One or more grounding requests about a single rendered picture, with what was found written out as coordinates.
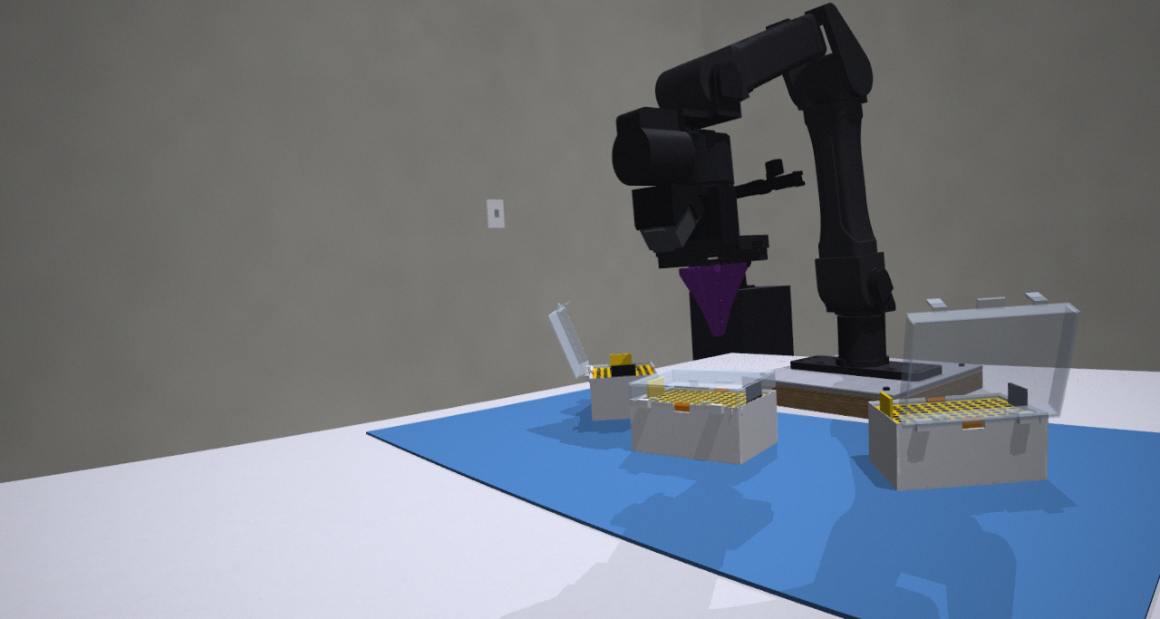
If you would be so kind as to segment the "blue bench mat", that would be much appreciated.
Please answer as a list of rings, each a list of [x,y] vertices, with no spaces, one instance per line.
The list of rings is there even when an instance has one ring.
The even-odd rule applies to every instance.
[[[368,436],[684,565],[844,619],[1146,619],[1160,432],[1049,422],[1047,479],[896,491],[867,422],[778,412],[744,465],[633,452],[590,389]]]

